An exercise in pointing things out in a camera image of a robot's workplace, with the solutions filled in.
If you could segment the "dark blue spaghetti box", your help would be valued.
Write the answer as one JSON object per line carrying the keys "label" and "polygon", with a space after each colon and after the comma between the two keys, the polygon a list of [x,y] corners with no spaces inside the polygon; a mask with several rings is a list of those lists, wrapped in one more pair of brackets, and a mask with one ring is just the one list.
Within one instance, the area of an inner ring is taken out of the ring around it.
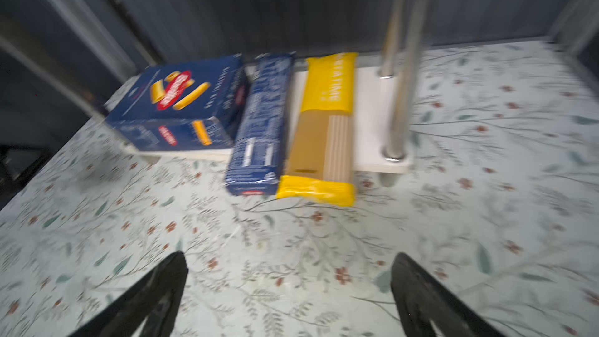
{"label": "dark blue spaghetti box", "polygon": [[105,121],[139,151],[231,148],[248,90],[240,55],[150,67]]}

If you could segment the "yellow pastatime spaghetti pack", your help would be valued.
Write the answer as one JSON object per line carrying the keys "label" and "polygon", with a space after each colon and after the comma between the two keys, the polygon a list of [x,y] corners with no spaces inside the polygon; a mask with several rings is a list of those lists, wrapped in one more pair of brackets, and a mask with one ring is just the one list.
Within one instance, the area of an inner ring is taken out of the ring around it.
{"label": "yellow pastatime spaghetti pack", "polygon": [[354,83],[358,54],[307,60],[307,81],[276,197],[351,207],[354,185]]}

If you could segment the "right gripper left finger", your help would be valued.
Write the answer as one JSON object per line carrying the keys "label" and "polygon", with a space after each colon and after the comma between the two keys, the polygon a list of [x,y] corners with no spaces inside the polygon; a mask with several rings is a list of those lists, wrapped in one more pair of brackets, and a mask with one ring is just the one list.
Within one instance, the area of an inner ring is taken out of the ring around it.
{"label": "right gripper left finger", "polygon": [[148,274],[81,326],[73,336],[170,336],[188,275],[182,251],[171,253]]}

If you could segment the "light blue spaghetti box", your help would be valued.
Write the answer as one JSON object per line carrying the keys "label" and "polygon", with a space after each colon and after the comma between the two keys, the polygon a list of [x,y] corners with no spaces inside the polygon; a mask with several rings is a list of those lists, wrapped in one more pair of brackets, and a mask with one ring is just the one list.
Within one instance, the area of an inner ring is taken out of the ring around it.
{"label": "light blue spaghetti box", "polygon": [[227,168],[234,196],[275,195],[285,162],[288,91],[294,54],[266,54],[257,68]]}

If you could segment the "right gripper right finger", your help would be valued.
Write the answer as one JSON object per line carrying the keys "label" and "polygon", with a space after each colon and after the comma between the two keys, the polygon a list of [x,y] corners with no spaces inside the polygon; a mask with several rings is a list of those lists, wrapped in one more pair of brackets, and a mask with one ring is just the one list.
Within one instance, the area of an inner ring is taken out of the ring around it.
{"label": "right gripper right finger", "polygon": [[390,286],[407,336],[502,335],[405,253],[395,256]]}

